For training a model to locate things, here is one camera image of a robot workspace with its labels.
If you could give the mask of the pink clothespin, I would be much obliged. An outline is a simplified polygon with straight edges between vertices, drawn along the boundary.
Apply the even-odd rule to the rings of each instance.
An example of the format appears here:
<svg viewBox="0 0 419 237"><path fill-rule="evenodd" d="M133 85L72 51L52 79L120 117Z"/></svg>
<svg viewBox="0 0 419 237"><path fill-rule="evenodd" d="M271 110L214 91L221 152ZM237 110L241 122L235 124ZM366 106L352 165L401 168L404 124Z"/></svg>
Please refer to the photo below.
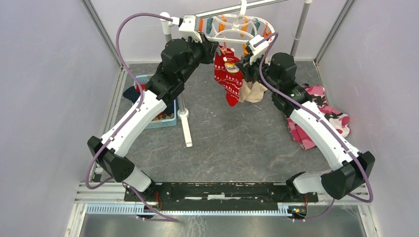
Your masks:
<svg viewBox="0 0 419 237"><path fill-rule="evenodd" d="M223 37L223 39L224 39L224 41L222 43L219 43L219 50L218 51L219 51L220 56L234 52L234 50L231 51L231 49L227 46L226 41L225 41L227 38Z"/></svg>

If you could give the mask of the white clip hanger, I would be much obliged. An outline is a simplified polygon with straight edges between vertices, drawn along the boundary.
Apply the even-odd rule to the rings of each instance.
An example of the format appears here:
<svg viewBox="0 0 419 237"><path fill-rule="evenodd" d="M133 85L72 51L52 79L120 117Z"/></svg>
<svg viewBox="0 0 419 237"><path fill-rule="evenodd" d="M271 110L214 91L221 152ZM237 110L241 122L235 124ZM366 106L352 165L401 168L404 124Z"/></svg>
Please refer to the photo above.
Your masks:
<svg viewBox="0 0 419 237"><path fill-rule="evenodd" d="M213 27L211 34L206 34L206 23L207 18L203 19L203 31L207 35L208 39L217 41L217 42L223 42L223 37L226 37L225 40L226 43L236 43L236 44L245 44L247 40L252 39L258 34L261 34L263 36L263 31L265 28L265 24L268 23L270 26L270 30L272 33L275 32L274 27L271 23L269 23L267 20L263 19L262 17L256 17L256 16L250 16L246 15L245 17L248 19L248 28L246 32L241 31L241 26L243 23L243 18L238 19L236 18L238 11L229 13L227 15L219 15L216 17L213 17ZM255 26L253 23L253 19L257 18L260 21L260 27L258 31L256 32Z"/></svg>

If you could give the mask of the pink camouflage bag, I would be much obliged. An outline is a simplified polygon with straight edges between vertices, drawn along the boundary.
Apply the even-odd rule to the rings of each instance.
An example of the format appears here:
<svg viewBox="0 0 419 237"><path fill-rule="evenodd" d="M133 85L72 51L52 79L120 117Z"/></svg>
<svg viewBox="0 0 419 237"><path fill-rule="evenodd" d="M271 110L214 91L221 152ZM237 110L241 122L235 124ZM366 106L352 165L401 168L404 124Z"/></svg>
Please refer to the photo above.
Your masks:
<svg viewBox="0 0 419 237"><path fill-rule="evenodd" d="M322 115L333 126L333 128L343 138L347 137L350 133L349 115L338 111L327 103L325 89L321 85L309 86L308 84L303 84L302 87L312 97L312 100L317 104L317 107ZM299 125L297 125L290 118L287 118L286 121L293 140L298 142L304 150L316 147L315 143Z"/></svg>

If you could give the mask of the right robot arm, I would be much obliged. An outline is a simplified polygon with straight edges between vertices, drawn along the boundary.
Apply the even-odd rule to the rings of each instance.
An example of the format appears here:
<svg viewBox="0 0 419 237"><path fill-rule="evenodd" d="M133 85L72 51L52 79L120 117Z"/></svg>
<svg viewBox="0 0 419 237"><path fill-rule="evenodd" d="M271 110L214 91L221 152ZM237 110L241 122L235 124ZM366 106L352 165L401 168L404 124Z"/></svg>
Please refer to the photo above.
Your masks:
<svg viewBox="0 0 419 237"><path fill-rule="evenodd" d="M299 201L306 193L327 193L334 199L350 196L371 203L374 199L369 176L375 157L360 152L345 140L322 115L307 91L295 82L297 66L287 53L275 53L271 62L251 60L246 55L236 63L245 79L264 84L272 92L275 107L295 122L320 149L330 169L317 173L298 173L286 181L285 194Z"/></svg>

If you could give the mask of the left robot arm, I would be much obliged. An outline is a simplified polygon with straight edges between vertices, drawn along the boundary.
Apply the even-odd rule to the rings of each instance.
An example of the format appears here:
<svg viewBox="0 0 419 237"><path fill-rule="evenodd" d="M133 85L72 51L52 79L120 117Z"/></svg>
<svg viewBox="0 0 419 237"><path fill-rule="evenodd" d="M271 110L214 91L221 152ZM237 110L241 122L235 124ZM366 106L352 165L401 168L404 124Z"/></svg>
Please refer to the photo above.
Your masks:
<svg viewBox="0 0 419 237"><path fill-rule="evenodd" d="M126 155L149 122L184 90L198 66L213 63L218 47L217 42L209 41L204 35L197 42L191 38L168 41L155 74L129 111L107 133L100 138L92 136L87 142L94 161L115 181L134 188L143 201L155 196L153 180Z"/></svg>

